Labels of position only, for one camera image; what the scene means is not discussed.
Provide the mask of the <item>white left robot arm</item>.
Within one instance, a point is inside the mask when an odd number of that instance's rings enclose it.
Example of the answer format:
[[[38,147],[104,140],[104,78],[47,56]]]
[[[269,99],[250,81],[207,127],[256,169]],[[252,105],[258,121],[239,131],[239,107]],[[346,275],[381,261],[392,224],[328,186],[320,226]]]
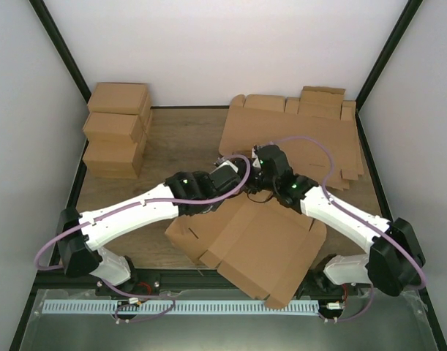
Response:
[[[106,280],[122,295],[138,287],[127,257],[105,248],[114,239],[155,222],[215,211],[236,195],[249,178],[250,161],[233,155],[210,172],[178,172],[144,194],[96,211],[64,209],[59,217],[57,243],[65,276],[92,275]]]

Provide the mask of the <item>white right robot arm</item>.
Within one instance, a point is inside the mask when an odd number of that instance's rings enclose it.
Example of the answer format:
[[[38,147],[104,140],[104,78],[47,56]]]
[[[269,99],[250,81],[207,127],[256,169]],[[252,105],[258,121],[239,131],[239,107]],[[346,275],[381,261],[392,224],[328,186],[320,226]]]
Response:
[[[328,260],[314,276],[319,293],[329,295],[341,284],[354,283],[398,296],[425,286],[426,260],[411,223],[368,214],[340,200],[324,184],[294,173],[279,146],[255,146],[252,159],[256,189],[269,190],[280,205],[328,225],[362,249],[362,254]]]

